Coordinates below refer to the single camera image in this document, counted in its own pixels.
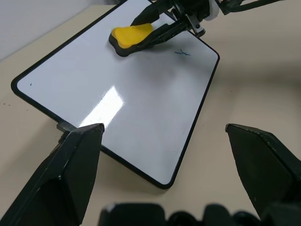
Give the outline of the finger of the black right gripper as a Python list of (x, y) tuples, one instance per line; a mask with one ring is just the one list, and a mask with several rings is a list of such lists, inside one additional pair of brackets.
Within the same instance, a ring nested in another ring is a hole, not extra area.
[(159, 19), (162, 13), (167, 12), (173, 2), (155, 2), (147, 6), (131, 23), (131, 25), (151, 24)]
[(178, 20), (172, 24), (164, 24), (151, 32), (143, 41), (138, 43), (136, 47), (138, 50), (152, 48), (190, 29), (191, 26), (185, 20)]

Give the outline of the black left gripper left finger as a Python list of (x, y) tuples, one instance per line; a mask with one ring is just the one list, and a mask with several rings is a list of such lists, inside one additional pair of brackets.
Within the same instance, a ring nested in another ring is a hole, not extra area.
[(71, 131), (39, 165), (2, 226), (79, 226), (95, 184), (104, 125)]

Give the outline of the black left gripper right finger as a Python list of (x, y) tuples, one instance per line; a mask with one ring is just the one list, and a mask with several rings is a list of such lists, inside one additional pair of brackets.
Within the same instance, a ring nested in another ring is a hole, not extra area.
[(272, 133), (229, 123), (238, 175), (262, 221), (301, 219), (301, 161)]

